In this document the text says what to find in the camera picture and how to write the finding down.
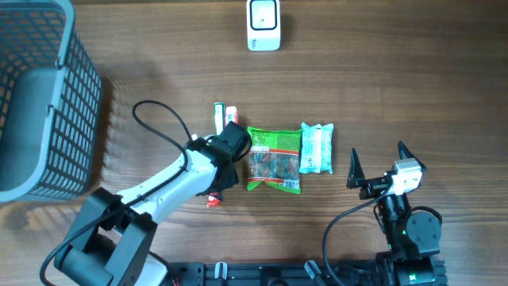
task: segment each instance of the gray basket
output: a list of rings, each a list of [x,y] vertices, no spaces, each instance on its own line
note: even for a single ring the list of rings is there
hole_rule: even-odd
[[[88,189],[100,75],[68,0],[0,2],[0,202]]]

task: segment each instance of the wooden table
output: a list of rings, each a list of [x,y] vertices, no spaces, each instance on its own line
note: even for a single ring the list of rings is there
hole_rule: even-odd
[[[133,120],[142,99],[169,104],[200,135],[214,131],[217,101],[236,106],[245,126],[333,122],[333,175],[302,176],[301,195],[247,192],[242,161],[223,205],[191,199],[159,226],[152,251],[168,261],[319,260],[329,221],[360,203],[345,187],[351,147],[373,177],[403,140],[429,169],[410,202],[444,217],[438,257],[450,284],[506,284],[506,7],[336,1],[285,2],[282,11],[282,49],[250,52],[243,2],[77,6],[76,28],[106,88],[94,186],[131,187],[179,155]],[[185,142],[166,110],[146,106],[140,116]],[[83,200],[0,206],[0,284],[38,284],[40,263]],[[329,237],[334,259],[385,250],[370,208]],[[48,276],[71,284],[53,268]]]

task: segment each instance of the candy bag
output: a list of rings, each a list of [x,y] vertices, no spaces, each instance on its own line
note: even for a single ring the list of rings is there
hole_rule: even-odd
[[[248,127],[252,147],[249,153],[247,190],[261,182],[282,191],[299,194],[298,155],[302,131],[266,131]]]
[[[325,126],[317,124],[312,127],[302,123],[301,173],[328,171],[333,174],[332,133],[333,123]]]

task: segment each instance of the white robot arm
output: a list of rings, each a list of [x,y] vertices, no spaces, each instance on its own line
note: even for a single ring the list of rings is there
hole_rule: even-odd
[[[79,285],[159,285],[168,269],[149,252],[158,224],[189,198],[220,194],[237,184],[234,163],[247,154],[248,150],[242,151],[249,142],[246,130],[230,122],[216,137],[187,142],[185,170],[182,154],[136,187],[116,195],[99,188],[83,204],[66,239],[98,218],[110,218],[65,245],[55,256],[55,267]],[[140,197],[143,199],[138,203],[130,203]],[[113,243],[98,233],[99,227],[116,230],[121,240]]]
[[[152,220],[159,224],[171,212],[179,208],[182,203],[208,190],[215,179],[217,167],[210,162],[208,157],[198,151],[187,150],[187,156],[189,163],[185,172],[144,201],[133,205],[131,209],[140,215],[143,213],[150,214]],[[160,171],[152,178],[138,184],[136,187],[120,191],[117,195],[121,195],[123,203],[128,203],[146,191],[152,190],[154,187],[162,184],[167,178],[177,173],[182,166],[183,155],[180,155],[175,163]]]

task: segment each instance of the wire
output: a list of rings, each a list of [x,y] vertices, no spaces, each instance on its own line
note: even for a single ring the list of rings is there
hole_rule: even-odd
[[[143,126],[144,128],[148,129],[149,131],[153,132],[155,135],[158,135],[160,137],[162,137],[163,139],[167,140],[167,141],[170,141],[173,145],[178,145],[178,143],[176,143],[175,141],[173,141],[171,138],[169,138],[168,136],[162,134],[161,132],[153,129],[152,127],[150,127],[148,124],[142,122],[136,115],[136,108],[140,105],[143,105],[145,103],[151,103],[151,104],[156,104],[158,106],[162,106],[164,108],[166,108],[167,110],[171,111],[175,117],[180,121],[180,123],[182,124],[183,126],[183,129],[185,130],[185,133],[187,134],[187,137],[189,138],[189,141],[192,141],[192,137],[191,137],[191,134],[189,133],[189,129],[187,128],[187,126],[185,125],[185,123],[183,122],[183,120],[181,119],[181,117],[172,109],[170,108],[169,106],[167,106],[166,104],[162,103],[162,102],[158,102],[158,101],[155,101],[155,100],[141,100],[140,102],[134,104],[133,106],[133,117],[134,119],[136,119],[137,123],[139,123],[141,126]]]
[[[147,191],[146,193],[144,193],[143,195],[140,195],[139,197],[135,198],[134,200],[128,202],[127,204],[123,205],[122,207],[116,209],[115,211],[110,211],[108,213],[105,213],[103,216],[101,216],[100,218],[96,218],[94,221],[88,223],[87,225],[85,225],[84,227],[82,227],[81,229],[77,230],[76,232],[74,232],[73,234],[69,235],[68,238],[66,238],[62,243],[60,243],[47,257],[46,259],[44,260],[44,262],[42,263],[42,266],[40,267],[40,272],[39,272],[39,278],[40,278],[40,282],[42,282],[42,284],[46,285],[46,286],[55,286],[54,284],[52,284],[51,282],[49,282],[49,280],[46,278],[46,269],[48,268],[49,266],[49,263],[51,262],[51,260],[53,258],[56,257],[56,255],[62,251],[65,247],[67,247],[72,241],[74,241],[77,237],[79,237],[80,235],[86,233],[89,229],[91,229],[92,227],[95,227],[95,226],[98,226],[100,225],[102,222],[105,222],[107,219],[109,218],[112,218],[113,216],[115,215],[118,215],[119,213],[121,213],[122,211],[125,211],[127,210],[128,208],[130,208],[132,205],[135,205],[137,203],[139,203],[140,201],[143,201],[145,200],[147,197],[149,197],[150,195],[152,195],[154,192],[156,191],[159,191],[163,186],[169,184],[171,181],[173,181],[174,179],[176,179],[178,176],[180,176],[186,169],[187,169],[187,165],[189,163],[189,158],[187,156],[187,152],[185,152],[185,149],[180,145],[178,144],[176,141],[174,141],[173,139],[171,139],[170,137],[162,134],[161,132],[157,131],[156,129],[153,129],[152,127],[150,127],[148,124],[144,123],[143,121],[141,121],[137,115],[136,115],[136,109],[138,106],[142,105],[142,104],[145,104],[145,103],[152,103],[152,104],[156,104],[156,105],[159,105],[159,106],[162,106],[162,107],[165,107],[167,110],[171,111],[177,118],[178,120],[180,121],[180,123],[182,123],[182,126],[183,126],[183,129],[185,130],[185,132],[187,133],[187,136],[189,137],[189,140],[192,140],[191,139],[191,134],[189,133],[189,130],[187,129],[185,123],[183,122],[183,120],[181,119],[180,116],[177,115],[177,113],[172,109],[170,108],[169,106],[161,103],[161,102],[157,102],[157,101],[154,101],[154,100],[143,100],[143,101],[140,101],[136,104],[134,104],[133,106],[133,117],[134,119],[136,119],[136,121],[141,125],[143,126],[144,128],[146,128],[148,131],[154,133],[155,135],[159,136],[159,137],[162,137],[164,140],[166,141],[169,141],[170,143],[172,143],[176,148],[178,148],[178,150],[180,150],[180,152],[182,152],[183,154],[183,165],[182,167],[180,167],[180,170],[177,171],[177,173],[175,173],[173,176],[171,176],[169,179],[165,180],[163,183],[161,183],[160,185],[154,187],[152,190],[150,191]]]
[[[239,160],[242,160],[242,159],[245,157],[245,155],[247,155],[247,154],[251,151],[251,148],[252,148],[252,139],[250,139],[250,140],[248,141],[248,148],[247,148],[247,150],[245,150],[245,152],[244,152],[243,154],[241,154],[241,155],[238,157],[238,159],[237,159],[237,160],[235,160],[234,162],[236,163],[236,162],[238,162]]]
[[[339,280],[339,278],[337,277],[337,275],[335,275],[335,273],[333,272],[332,270],[332,267],[330,266],[330,263],[328,261],[328,256],[326,255],[326,239],[328,238],[328,233],[330,232],[330,230],[332,229],[332,227],[343,217],[345,217],[346,215],[350,215],[352,214],[353,212],[355,211],[358,211],[358,210],[361,210],[363,209],[364,207],[368,207],[370,205],[372,205],[373,203],[377,203],[380,199],[382,199],[386,194],[388,193],[388,190],[386,190],[383,194],[381,194],[379,197],[369,201],[369,202],[366,202],[364,204],[361,204],[359,205],[358,207],[353,207],[351,210],[348,210],[348,211],[345,211],[343,212],[342,214],[339,214],[336,218],[333,219],[333,221],[328,225],[328,227],[326,227],[326,230],[325,230],[325,234],[323,234],[323,259],[325,260],[325,265],[326,265],[326,268],[328,269],[328,272],[330,273],[330,276],[333,277],[333,279],[340,285],[340,286],[344,286],[344,284]]]

